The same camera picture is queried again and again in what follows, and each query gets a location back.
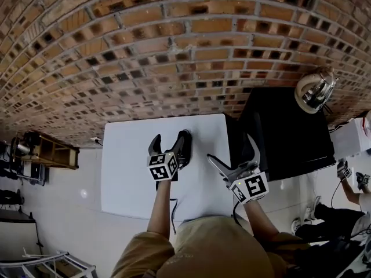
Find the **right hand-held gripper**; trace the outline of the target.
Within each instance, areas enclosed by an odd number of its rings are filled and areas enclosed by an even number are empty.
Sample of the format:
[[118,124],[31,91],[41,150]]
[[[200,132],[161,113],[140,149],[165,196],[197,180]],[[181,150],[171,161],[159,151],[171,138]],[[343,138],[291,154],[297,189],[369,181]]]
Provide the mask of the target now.
[[260,151],[254,139],[247,134],[245,142],[247,164],[232,169],[214,155],[207,154],[211,165],[217,169],[228,186],[241,204],[259,200],[269,193],[269,187],[265,172],[260,171]]

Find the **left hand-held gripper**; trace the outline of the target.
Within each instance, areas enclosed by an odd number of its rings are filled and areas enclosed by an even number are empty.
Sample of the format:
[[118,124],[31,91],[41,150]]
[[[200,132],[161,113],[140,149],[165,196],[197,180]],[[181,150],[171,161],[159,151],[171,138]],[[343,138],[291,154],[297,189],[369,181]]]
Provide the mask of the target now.
[[187,130],[180,131],[172,148],[165,153],[161,150],[161,135],[157,134],[153,138],[148,147],[147,168],[154,181],[178,181],[179,164],[176,156],[182,152],[186,138]]

